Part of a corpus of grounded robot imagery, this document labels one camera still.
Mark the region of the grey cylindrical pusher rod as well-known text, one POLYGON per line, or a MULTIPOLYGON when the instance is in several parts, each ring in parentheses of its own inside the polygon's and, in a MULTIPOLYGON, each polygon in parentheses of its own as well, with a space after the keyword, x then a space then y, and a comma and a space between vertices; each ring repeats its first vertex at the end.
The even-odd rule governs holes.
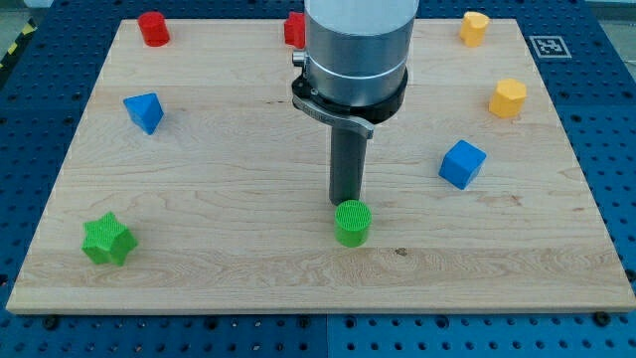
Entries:
POLYGON ((329 199, 333 205, 360 198, 367 141, 356 132, 331 129, 329 199))

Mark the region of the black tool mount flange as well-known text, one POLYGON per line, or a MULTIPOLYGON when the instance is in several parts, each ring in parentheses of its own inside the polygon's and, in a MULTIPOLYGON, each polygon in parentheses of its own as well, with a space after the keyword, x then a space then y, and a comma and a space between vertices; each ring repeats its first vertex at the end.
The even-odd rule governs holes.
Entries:
POLYGON ((407 80, 408 71, 404 71, 397 90, 388 98, 371 105, 351 106, 323 97, 302 74, 291 84, 292 104, 296 109, 323 124, 335 129, 348 130, 365 139, 372 139, 375 126, 391 118, 400 109, 407 80))

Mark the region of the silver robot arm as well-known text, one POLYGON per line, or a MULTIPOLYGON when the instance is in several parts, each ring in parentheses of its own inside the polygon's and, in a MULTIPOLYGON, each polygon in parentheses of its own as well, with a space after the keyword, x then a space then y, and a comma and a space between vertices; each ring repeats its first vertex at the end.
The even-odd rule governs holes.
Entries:
POLYGON ((396 114, 418 0, 309 0, 292 104, 330 126, 329 199, 360 197, 367 143, 396 114))

